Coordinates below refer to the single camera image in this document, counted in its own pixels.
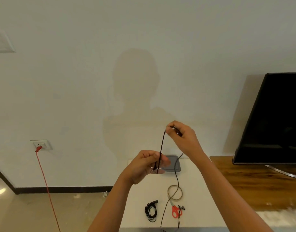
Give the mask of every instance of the floor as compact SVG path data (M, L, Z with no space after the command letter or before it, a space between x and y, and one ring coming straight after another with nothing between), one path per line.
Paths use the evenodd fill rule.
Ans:
M61 231L86 232L103 193L52 194ZM0 232L58 231L47 194L15 195L0 179Z

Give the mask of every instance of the white wall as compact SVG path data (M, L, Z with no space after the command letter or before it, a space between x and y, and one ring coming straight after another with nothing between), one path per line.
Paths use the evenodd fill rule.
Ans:
M0 0L0 170L16 187L113 185L165 125L233 154L263 75L296 71L296 0ZM164 153L179 153L166 138Z

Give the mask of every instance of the tv screen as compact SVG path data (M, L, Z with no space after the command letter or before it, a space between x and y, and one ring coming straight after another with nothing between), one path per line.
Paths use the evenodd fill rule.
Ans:
M296 73L268 73L233 164L296 164Z

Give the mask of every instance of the outlet faceplate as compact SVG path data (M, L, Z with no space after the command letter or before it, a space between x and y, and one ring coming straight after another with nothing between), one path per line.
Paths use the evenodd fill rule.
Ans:
M42 149L40 149L40 151L48 151L48 150L52 150L51 145L49 144L48 140L30 140L30 142L33 143L35 149L37 147L42 146Z

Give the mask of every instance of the white table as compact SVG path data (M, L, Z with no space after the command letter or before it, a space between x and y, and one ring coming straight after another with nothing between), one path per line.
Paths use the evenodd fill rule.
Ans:
M217 209L205 181L190 159L180 159L181 172L177 173L179 186L183 190L183 197L176 206L183 205L185 211L181 216L180 227L205 228L226 227L225 222ZM121 228L158 228L160 227L165 204L168 201L167 189L170 185L177 184L175 173L150 174L138 185L134 185L129 193L125 207ZM146 217L144 208L147 203L158 200L157 220L152 223ZM162 227L177 228L177 219L172 217L171 205L168 203L163 218ZM294 226L278 212L261 212L260 216L269 226Z

